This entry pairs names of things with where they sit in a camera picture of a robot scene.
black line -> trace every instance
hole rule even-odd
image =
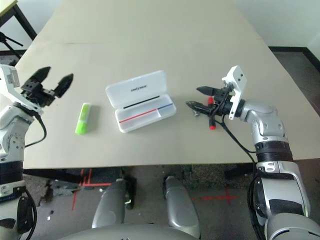
[[[309,61],[313,64],[313,66],[320,72],[320,60],[309,50],[309,48],[305,48],[303,54]]]
[[[303,53],[306,47],[302,46],[269,46],[272,52],[294,52]]]
[[[312,65],[320,72],[320,60],[307,47],[302,46],[269,46],[272,52],[303,53]]]
[[[150,101],[150,100],[153,100],[153,99],[157,99],[157,98],[159,98],[159,97],[160,97],[160,96],[155,96],[155,97],[153,97],[153,98],[149,98],[149,99],[147,99],[147,100],[140,101],[140,102],[137,102],[137,103],[131,104],[131,105],[129,105],[129,106],[125,106],[123,109],[129,108],[129,107],[132,107],[132,106],[137,105],[137,104],[142,104],[142,103],[144,103],[144,102],[147,102],[147,101]]]

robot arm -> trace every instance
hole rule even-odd
[[[55,90],[44,89],[41,82],[49,70],[39,69],[21,87],[20,94],[15,91],[19,86],[16,69],[0,64],[0,93],[13,101],[0,112],[0,239],[18,240],[31,229],[29,240],[36,226],[36,205],[23,180],[24,150],[28,147],[25,135],[35,118],[42,123],[42,108],[62,97],[73,80],[70,74]]]
[[[310,203],[299,167],[293,161],[284,124],[277,109],[261,102],[241,99],[247,82],[239,66],[231,68],[222,79],[225,87],[199,87],[214,96],[213,107],[199,102],[186,104],[208,115],[238,117],[251,125],[258,163],[248,191],[252,226],[258,239],[320,239],[320,227],[308,217]]]

red cap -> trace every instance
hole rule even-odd
[[[215,103],[214,98],[213,98],[212,96],[210,96],[210,97],[208,98],[208,105],[214,104],[214,103]]]

beige table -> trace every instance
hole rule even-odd
[[[205,103],[199,86],[222,87],[240,65],[245,99],[277,106],[295,159],[320,157],[320,118],[262,38],[229,0],[66,0],[19,61],[23,82],[51,66],[54,88],[74,73],[70,90],[44,109],[47,139],[25,151],[25,168],[84,168],[162,164],[244,163],[249,158],[208,118],[195,118],[185,102]],[[175,116],[130,133],[118,130],[105,94],[109,84],[164,70]],[[93,108],[89,132],[74,133],[83,102]],[[249,149],[249,125],[227,122]],[[37,123],[26,142],[43,135]]]

floor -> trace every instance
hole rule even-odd
[[[320,114],[320,73],[302,53],[276,52],[279,62],[292,76],[305,97]],[[0,63],[13,59],[0,56]],[[298,161],[301,175],[311,203],[311,218],[320,224],[320,159]],[[126,169],[137,178],[135,207],[127,210],[126,223],[154,223],[168,225],[166,201],[162,183],[165,176],[175,174],[183,179],[198,213],[203,240],[256,239],[251,228],[246,193],[251,175],[232,180],[224,171],[233,165],[139,166]],[[111,182],[119,169],[102,172]],[[45,194],[46,179],[26,176],[26,182],[36,202]],[[80,188],[76,185],[57,188],[52,182],[54,197],[43,200],[38,209],[38,221],[32,240],[56,240],[91,228],[92,219],[102,195],[100,187]]]

